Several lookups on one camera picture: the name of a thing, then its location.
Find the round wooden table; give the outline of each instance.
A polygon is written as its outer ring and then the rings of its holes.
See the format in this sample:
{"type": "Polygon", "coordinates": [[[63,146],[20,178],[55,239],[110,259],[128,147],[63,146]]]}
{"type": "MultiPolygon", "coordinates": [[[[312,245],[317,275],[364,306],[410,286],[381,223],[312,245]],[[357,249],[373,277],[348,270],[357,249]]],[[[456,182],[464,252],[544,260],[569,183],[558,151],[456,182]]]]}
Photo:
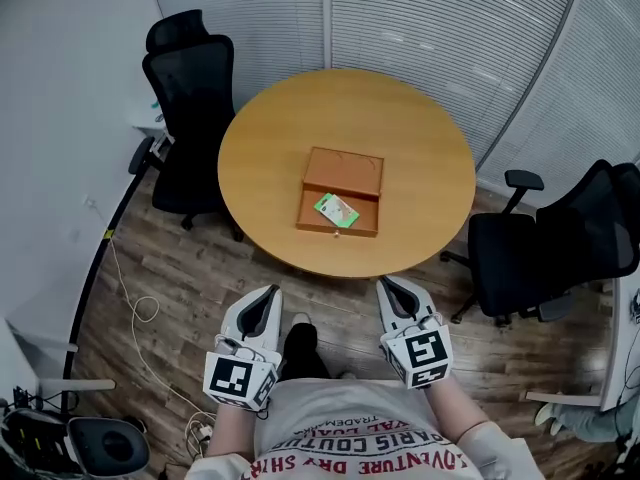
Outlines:
{"type": "Polygon", "coordinates": [[[258,94],[229,126],[218,173],[251,240],[335,277],[389,274],[430,258],[460,230],[475,193],[471,150],[447,112],[403,82],[354,69],[304,73],[258,94]],[[295,227],[313,146],[384,158],[375,238],[295,227]]]}

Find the white t-shirt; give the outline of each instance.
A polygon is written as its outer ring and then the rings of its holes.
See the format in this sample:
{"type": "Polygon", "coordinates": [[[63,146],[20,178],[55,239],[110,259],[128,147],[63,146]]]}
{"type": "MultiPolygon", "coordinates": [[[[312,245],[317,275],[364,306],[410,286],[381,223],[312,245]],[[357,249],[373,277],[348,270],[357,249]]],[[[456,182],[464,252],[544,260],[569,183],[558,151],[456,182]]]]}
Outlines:
{"type": "Polygon", "coordinates": [[[451,443],[424,394],[396,382],[297,379],[271,393],[255,456],[194,462],[186,480],[544,480],[523,439],[483,423],[451,443]]]}

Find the chair armrest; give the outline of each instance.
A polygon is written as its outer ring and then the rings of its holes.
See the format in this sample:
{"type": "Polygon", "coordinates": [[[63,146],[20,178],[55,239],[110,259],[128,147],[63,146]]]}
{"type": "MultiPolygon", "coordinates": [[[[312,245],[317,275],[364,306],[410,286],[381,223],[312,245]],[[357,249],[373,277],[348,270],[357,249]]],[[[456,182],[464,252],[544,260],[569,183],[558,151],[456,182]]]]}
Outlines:
{"type": "Polygon", "coordinates": [[[544,183],[542,183],[542,178],[537,174],[534,174],[529,171],[518,171],[518,170],[507,171],[504,173],[504,179],[507,182],[507,185],[509,185],[512,188],[515,188],[516,191],[511,196],[511,199],[509,199],[509,202],[507,203],[507,206],[505,207],[505,209],[502,210],[502,213],[511,213],[511,210],[513,210],[516,207],[516,205],[521,201],[522,197],[527,192],[527,190],[529,189],[543,190],[544,189],[544,183]]]}
{"type": "Polygon", "coordinates": [[[575,304],[575,296],[571,292],[563,293],[560,297],[543,302],[538,306],[538,320],[540,322],[555,322],[564,318],[575,304]]]}
{"type": "Polygon", "coordinates": [[[511,170],[504,173],[504,179],[511,188],[544,190],[542,178],[533,172],[511,170]]]}
{"type": "Polygon", "coordinates": [[[143,169],[147,167],[146,164],[152,165],[156,169],[162,167],[162,160],[151,153],[151,146],[153,145],[154,138],[146,137],[136,149],[136,152],[129,162],[129,174],[139,174],[143,169]]]}

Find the chair base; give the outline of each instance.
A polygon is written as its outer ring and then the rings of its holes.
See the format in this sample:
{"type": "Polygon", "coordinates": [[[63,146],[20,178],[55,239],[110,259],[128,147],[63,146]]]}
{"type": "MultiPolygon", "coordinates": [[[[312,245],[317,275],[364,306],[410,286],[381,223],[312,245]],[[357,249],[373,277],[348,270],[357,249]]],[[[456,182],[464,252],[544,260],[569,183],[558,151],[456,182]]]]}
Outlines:
{"type": "Polygon", "coordinates": [[[182,219],[182,222],[180,223],[182,229],[184,229],[185,231],[191,231],[193,229],[193,218],[195,216],[195,213],[190,213],[184,219],[182,219]]]}
{"type": "MultiPolygon", "coordinates": [[[[196,213],[190,213],[185,215],[182,222],[180,222],[180,226],[185,231],[191,231],[193,229],[193,219],[196,216],[196,213]]],[[[240,229],[240,226],[236,224],[236,221],[233,220],[231,215],[225,215],[225,218],[229,224],[229,228],[231,228],[231,236],[236,242],[242,242],[244,240],[244,232],[240,229]]]]}
{"type": "MultiPolygon", "coordinates": [[[[451,251],[442,251],[440,253],[440,261],[447,263],[448,261],[455,261],[456,263],[460,263],[460,265],[464,265],[467,268],[471,268],[471,263],[469,262],[469,258],[465,258],[459,254],[456,254],[451,251]]],[[[460,310],[451,317],[451,323],[460,324],[462,323],[462,317],[471,309],[471,307],[478,301],[476,294],[472,294],[465,303],[462,305],[460,310]]],[[[511,316],[503,315],[495,317],[496,327],[503,329],[511,325],[511,316]]]]}

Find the white cable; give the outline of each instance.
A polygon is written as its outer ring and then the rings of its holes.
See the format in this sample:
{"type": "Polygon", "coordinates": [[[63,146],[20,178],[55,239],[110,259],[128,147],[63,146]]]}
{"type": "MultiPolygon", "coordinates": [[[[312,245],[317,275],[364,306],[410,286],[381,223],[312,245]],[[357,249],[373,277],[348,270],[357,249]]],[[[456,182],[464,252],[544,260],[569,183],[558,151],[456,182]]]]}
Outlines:
{"type": "Polygon", "coordinates": [[[409,325],[408,327],[405,327],[404,329],[402,329],[395,337],[396,338],[400,338],[401,336],[406,336],[407,335],[407,331],[409,329],[418,329],[418,332],[420,331],[424,331],[425,329],[423,327],[420,326],[420,324],[422,324],[423,322],[427,322],[429,321],[431,318],[434,318],[438,324],[440,325],[440,327],[442,327],[442,323],[444,321],[442,315],[438,312],[435,313],[431,313],[428,316],[424,317],[423,319],[421,319],[418,323],[409,325]]]}
{"type": "Polygon", "coordinates": [[[256,350],[253,350],[252,348],[243,345],[241,341],[238,341],[237,339],[232,338],[231,336],[224,336],[222,334],[218,334],[214,341],[214,350],[218,348],[218,344],[223,340],[232,341],[233,343],[235,343],[237,346],[236,352],[238,350],[248,350],[249,352],[251,352],[253,354],[253,356],[251,357],[252,361],[259,361],[263,363],[267,362],[267,358],[264,357],[260,352],[257,352],[256,350]]]}
{"type": "MultiPolygon", "coordinates": [[[[89,204],[89,207],[93,208],[96,211],[96,213],[98,214],[98,217],[100,217],[100,220],[104,224],[105,228],[108,230],[109,229],[109,225],[106,223],[106,220],[104,219],[104,217],[102,217],[102,214],[100,213],[100,210],[98,210],[98,207],[95,204],[95,202],[92,202],[92,204],[89,204]]],[[[139,299],[137,299],[134,304],[131,304],[131,298],[129,297],[129,290],[127,290],[127,285],[124,284],[124,279],[122,278],[122,269],[120,268],[120,262],[118,261],[118,253],[116,251],[116,246],[113,243],[113,235],[111,236],[111,238],[109,238],[109,245],[111,245],[111,250],[113,251],[113,259],[116,262],[116,269],[118,271],[118,279],[120,280],[120,284],[122,285],[122,289],[124,290],[125,300],[127,301],[127,305],[129,306],[129,308],[131,308],[131,312],[132,312],[131,313],[131,335],[133,337],[133,343],[135,344],[135,347],[136,347],[136,352],[138,352],[138,357],[140,358],[140,361],[142,362],[142,364],[147,368],[147,370],[149,370],[151,375],[153,375],[153,377],[155,378],[155,380],[156,380],[156,382],[158,384],[160,384],[164,388],[168,389],[171,393],[173,393],[177,397],[179,397],[182,400],[184,400],[185,402],[187,402],[191,407],[193,407],[196,410],[196,412],[191,416],[191,418],[189,418],[187,426],[184,429],[185,439],[187,440],[187,447],[191,446],[192,448],[195,448],[189,442],[189,432],[191,432],[192,435],[193,435],[193,431],[191,430],[191,424],[194,421],[194,418],[196,416],[200,415],[200,414],[204,414],[207,418],[209,418],[211,421],[213,421],[215,423],[216,415],[213,414],[213,413],[210,413],[210,412],[203,411],[202,409],[200,409],[200,407],[198,407],[196,404],[194,404],[191,400],[189,400],[188,398],[182,396],[175,389],[173,389],[171,386],[169,386],[166,382],[164,382],[156,374],[156,372],[153,371],[151,366],[149,366],[149,364],[144,360],[144,357],[142,357],[142,352],[140,350],[140,345],[138,345],[138,340],[136,338],[136,331],[135,331],[136,318],[143,324],[148,324],[149,322],[151,322],[156,316],[158,316],[158,313],[160,312],[160,301],[158,299],[156,299],[155,297],[152,297],[151,295],[145,295],[145,296],[140,297],[139,299]],[[153,312],[153,315],[151,315],[149,318],[146,318],[146,319],[142,318],[138,314],[138,304],[140,304],[140,302],[142,302],[143,300],[152,300],[153,302],[156,303],[156,310],[153,312]]],[[[202,452],[200,450],[197,450],[196,451],[196,455],[202,455],[202,452]]]]}

